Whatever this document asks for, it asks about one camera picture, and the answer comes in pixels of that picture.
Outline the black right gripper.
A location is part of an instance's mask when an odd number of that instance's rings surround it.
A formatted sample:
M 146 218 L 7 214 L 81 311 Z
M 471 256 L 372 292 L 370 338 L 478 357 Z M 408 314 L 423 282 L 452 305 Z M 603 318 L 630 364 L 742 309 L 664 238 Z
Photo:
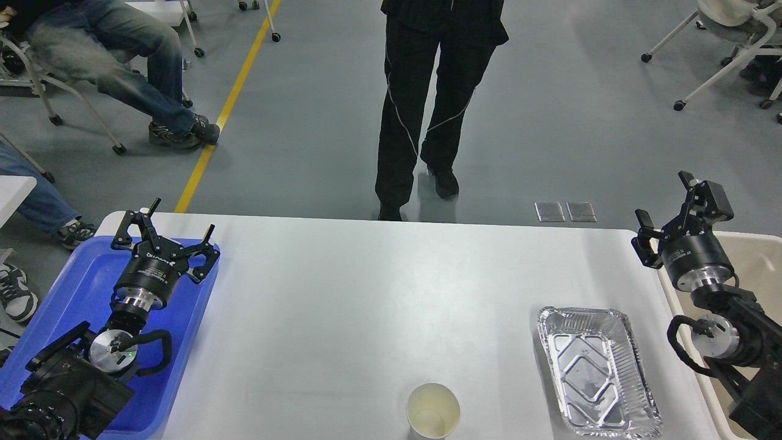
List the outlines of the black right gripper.
M 735 274 L 734 265 L 711 231 L 716 223 L 732 220 L 734 209 L 720 184 L 698 180 L 684 170 L 678 176 L 687 195 L 673 225 L 684 236 L 668 240 L 667 233 L 654 228 L 647 211 L 636 209 L 639 229 L 631 245 L 643 266 L 659 270 L 664 265 L 679 292 L 725 284 Z M 662 243 L 662 255 L 652 248 L 652 239 Z

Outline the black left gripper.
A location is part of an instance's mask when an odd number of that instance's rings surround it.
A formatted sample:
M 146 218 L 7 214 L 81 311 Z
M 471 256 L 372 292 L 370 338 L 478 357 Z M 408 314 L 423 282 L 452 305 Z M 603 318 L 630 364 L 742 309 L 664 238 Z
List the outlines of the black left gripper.
M 142 241 L 148 241 L 150 245 L 142 245 L 135 253 L 121 273 L 114 286 L 117 301 L 125 304 L 134 304 L 145 311 L 160 310 L 167 306 L 179 278 L 184 273 L 193 282 L 201 284 L 209 276 L 215 266 L 220 251 L 210 243 L 215 225 L 210 224 L 201 242 L 180 250 L 180 259 L 176 260 L 170 255 L 159 256 L 153 253 L 160 250 L 160 237 L 154 228 L 152 217 L 161 198 L 156 197 L 148 208 L 148 211 L 126 211 L 120 221 L 110 248 L 114 250 L 128 250 L 132 247 L 129 234 L 131 226 L 139 228 Z M 201 266 L 190 267 L 192 257 L 203 256 L 205 261 Z

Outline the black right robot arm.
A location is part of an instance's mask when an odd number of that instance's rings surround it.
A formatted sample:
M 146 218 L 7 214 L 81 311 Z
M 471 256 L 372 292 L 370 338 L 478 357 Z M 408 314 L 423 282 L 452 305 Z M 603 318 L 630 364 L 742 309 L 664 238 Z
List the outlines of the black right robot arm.
M 687 191 L 681 211 L 661 229 L 637 209 L 631 240 L 645 267 L 663 268 L 673 289 L 686 292 L 700 318 L 675 315 L 667 340 L 693 372 L 717 379 L 732 398 L 729 418 L 757 439 L 779 439 L 780 324 L 753 292 L 740 287 L 734 265 L 713 226 L 734 217 L 723 187 L 678 173 Z

